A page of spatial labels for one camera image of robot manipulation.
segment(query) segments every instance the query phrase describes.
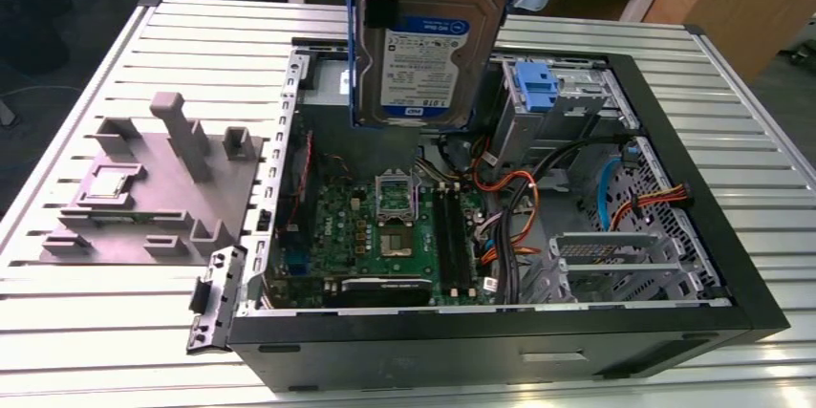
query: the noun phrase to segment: hard drive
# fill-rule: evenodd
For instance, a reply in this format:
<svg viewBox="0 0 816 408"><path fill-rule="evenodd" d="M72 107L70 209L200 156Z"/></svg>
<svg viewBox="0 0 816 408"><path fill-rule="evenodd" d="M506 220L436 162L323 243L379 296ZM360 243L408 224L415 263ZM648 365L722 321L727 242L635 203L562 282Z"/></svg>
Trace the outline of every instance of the hard drive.
<svg viewBox="0 0 816 408"><path fill-rule="evenodd" d="M460 129L468 123L507 0L399 0L392 28L358 25L355 121ZM366 0L360 0L366 9ZM364 14L358 14L362 22Z"/></svg>

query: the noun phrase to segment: ram slot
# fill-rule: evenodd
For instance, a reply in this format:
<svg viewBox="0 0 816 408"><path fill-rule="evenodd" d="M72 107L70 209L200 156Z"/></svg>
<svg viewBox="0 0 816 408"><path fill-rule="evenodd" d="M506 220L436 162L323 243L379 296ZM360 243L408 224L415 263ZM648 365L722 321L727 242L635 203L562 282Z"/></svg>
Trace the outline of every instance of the ram slot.
<svg viewBox="0 0 816 408"><path fill-rule="evenodd" d="M446 213L448 224L448 247L455 269L456 286L467 291L472 286L471 255L466 247L467 236L464 233L464 213L462 212L462 201L459 193L448 190L446 196Z"/></svg>
<svg viewBox="0 0 816 408"><path fill-rule="evenodd" d="M447 200L444 191L434 191L434 232L436 235L436 256L443 293L456 287L456 266L452 264L451 233L448 228Z"/></svg>

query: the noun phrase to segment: blue plastic clip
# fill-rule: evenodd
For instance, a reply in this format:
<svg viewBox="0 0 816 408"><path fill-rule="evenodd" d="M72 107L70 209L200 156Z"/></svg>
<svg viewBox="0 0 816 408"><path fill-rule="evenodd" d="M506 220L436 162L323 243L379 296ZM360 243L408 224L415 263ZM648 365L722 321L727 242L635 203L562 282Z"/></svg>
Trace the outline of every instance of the blue plastic clip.
<svg viewBox="0 0 816 408"><path fill-rule="evenodd" d="M530 112L548 112L559 98L559 80L550 73L547 64L516 62L516 84L524 95Z"/></svg>

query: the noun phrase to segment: slotted aluminum surface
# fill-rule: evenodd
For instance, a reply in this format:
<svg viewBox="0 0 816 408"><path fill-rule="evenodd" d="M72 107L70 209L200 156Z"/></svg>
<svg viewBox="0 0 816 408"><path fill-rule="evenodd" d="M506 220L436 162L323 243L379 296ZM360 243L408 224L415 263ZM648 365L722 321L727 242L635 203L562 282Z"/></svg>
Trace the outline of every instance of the slotted aluminum surface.
<svg viewBox="0 0 816 408"><path fill-rule="evenodd" d="M234 354L186 356L198 267L36 265L55 208L99 147L102 117L146 129L179 91L211 134L270 136L294 36L344 38L342 8L211 0L139 7L3 224L0 405L810 406L816 389L816 195L802 155L682 27L512 17L499 46L631 54L794 328L646 380L272 394Z"/></svg>

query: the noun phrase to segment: motherboard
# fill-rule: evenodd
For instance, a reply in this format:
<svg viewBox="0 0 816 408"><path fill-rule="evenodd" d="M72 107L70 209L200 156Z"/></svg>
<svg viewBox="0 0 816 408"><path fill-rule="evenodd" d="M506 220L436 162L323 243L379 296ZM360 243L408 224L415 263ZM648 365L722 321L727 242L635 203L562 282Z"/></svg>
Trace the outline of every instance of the motherboard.
<svg viewBox="0 0 816 408"><path fill-rule="evenodd" d="M490 301L476 289L468 241L483 220L480 193L411 181L390 183L378 192L386 183L382 179L391 178L384 175L378 183L320 187L311 246L282 248L283 267L271 279L276 308L347 307L335 300L344 290L388 290L396 295L416 295L422 290L430 298L420 295L418 302L428 306ZM384 220L387 209L412 209L412 215ZM388 304L388 299L374 298Z"/></svg>

